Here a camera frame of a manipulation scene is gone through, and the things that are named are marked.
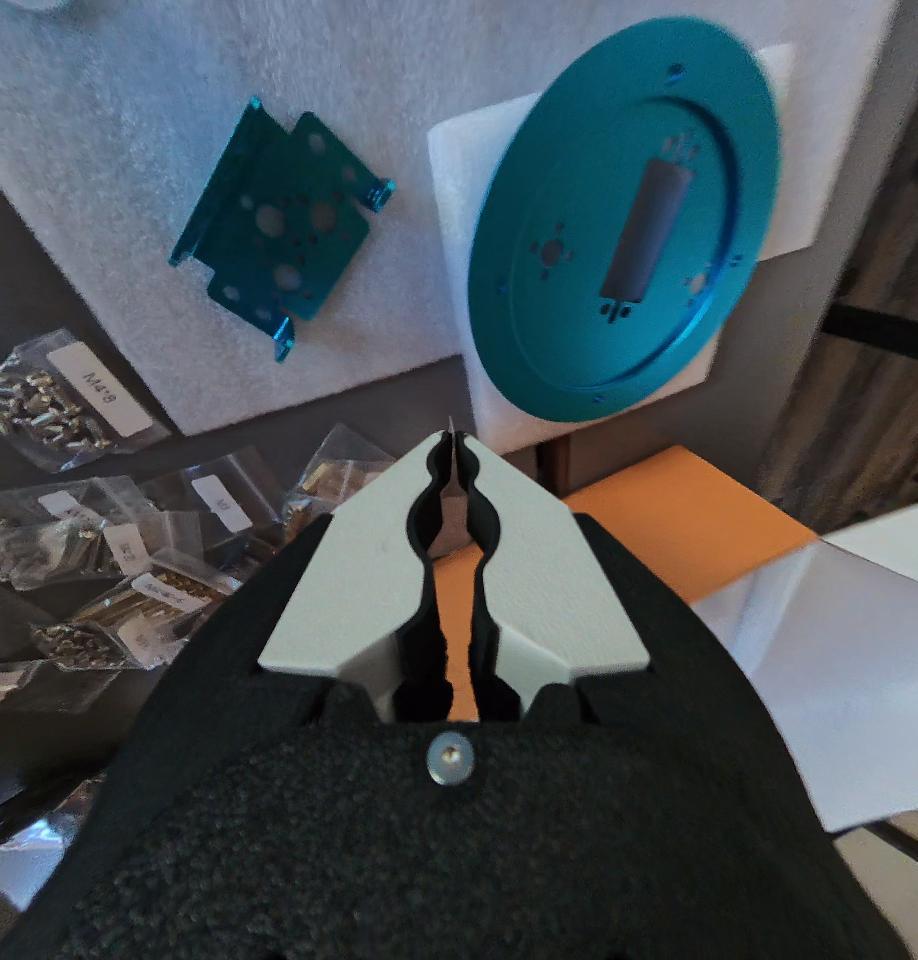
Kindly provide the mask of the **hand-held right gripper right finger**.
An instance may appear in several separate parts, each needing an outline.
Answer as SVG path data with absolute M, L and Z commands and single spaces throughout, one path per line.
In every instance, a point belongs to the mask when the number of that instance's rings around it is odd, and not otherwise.
M 518 722 L 549 686 L 644 671 L 650 654 L 576 514 L 468 434 L 455 437 L 474 573 L 469 675 L 482 722 Z

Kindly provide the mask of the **pile of small screw bags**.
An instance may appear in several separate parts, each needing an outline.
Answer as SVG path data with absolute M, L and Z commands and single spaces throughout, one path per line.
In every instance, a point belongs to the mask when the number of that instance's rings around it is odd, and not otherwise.
M 47 474 L 168 436 L 67 330 L 18 345 L 0 364 L 0 439 Z M 0 709 L 83 714 L 120 675 L 170 665 L 239 586 L 394 462 L 338 424 L 288 491 L 252 447 L 144 482 L 1 490 L 1 585 L 102 590 L 64 620 L 30 613 L 15 639 L 0 640 Z

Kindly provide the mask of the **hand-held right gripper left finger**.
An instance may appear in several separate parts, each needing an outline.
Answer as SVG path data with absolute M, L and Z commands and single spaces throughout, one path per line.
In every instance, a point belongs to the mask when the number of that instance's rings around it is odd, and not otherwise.
M 429 548 L 453 434 L 433 434 L 333 511 L 258 658 L 274 673 L 366 690 L 386 722 L 438 722 L 453 706 Z

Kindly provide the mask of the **white foam sheet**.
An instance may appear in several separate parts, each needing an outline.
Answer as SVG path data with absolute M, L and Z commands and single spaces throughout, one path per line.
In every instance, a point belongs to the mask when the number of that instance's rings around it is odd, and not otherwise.
M 649 18 L 720 24 L 781 91 L 761 255 L 811 246 L 896 2 L 0 2 L 0 189 L 177 428 L 207 433 L 459 353 L 428 132 L 537 93 Z M 168 264 L 248 101 L 317 114 L 397 186 L 284 364 Z

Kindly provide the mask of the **black frame wooden table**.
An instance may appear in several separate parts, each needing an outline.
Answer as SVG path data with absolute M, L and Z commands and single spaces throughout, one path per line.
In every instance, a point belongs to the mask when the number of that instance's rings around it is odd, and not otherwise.
M 832 304 L 822 332 L 918 362 L 918 321 L 880 311 Z

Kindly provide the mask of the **orange and white cardboard box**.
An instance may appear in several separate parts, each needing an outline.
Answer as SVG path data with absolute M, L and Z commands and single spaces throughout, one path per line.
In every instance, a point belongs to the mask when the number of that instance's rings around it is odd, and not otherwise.
M 697 611 L 710 598 L 819 537 L 765 499 L 681 446 L 587 486 L 565 499 L 627 546 Z M 435 560 L 436 590 L 454 701 L 449 719 L 475 722 L 468 665 L 474 575 L 480 549 L 458 515 L 459 549 Z M 848 832 L 837 847 L 918 958 L 918 863 L 871 828 Z

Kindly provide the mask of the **blue long-eared bracket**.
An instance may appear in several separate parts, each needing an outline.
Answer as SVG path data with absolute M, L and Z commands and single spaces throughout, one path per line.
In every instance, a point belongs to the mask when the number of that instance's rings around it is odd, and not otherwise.
M 211 270 L 206 294 L 263 333 L 284 364 L 397 190 L 316 114 L 283 127 L 253 97 L 238 119 L 169 263 Z

